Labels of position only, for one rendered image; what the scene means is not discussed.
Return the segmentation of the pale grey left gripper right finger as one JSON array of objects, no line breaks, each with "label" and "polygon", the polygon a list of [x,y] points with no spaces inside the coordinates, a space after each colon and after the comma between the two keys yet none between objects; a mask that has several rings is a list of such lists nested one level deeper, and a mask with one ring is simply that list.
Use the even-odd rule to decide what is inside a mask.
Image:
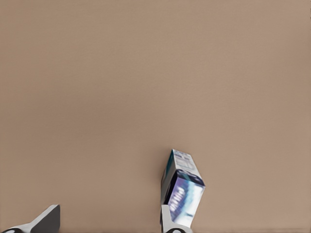
[{"label": "pale grey left gripper right finger", "polygon": [[161,205],[160,223],[162,233],[192,233],[191,228],[172,221],[168,205]]}]

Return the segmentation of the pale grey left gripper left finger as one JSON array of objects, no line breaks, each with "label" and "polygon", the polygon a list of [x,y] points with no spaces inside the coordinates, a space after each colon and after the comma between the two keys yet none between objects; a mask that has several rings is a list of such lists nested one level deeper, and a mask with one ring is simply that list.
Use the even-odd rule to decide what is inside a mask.
[{"label": "pale grey left gripper left finger", "polygon": [[33,221],[13,226],[1,233],[58,233],[60,229],[60,205],[53,204]]}]

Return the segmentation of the blue and white printed box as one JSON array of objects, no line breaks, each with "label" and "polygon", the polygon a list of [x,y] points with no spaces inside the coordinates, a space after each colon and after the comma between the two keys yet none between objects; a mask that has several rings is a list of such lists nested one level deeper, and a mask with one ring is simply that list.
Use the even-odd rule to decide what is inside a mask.
[{"label": "blue and white printed box", "polygon": [[191,227],[205,183],[190,154],[172,149],[161,178],[161,204],[174,223]]}]

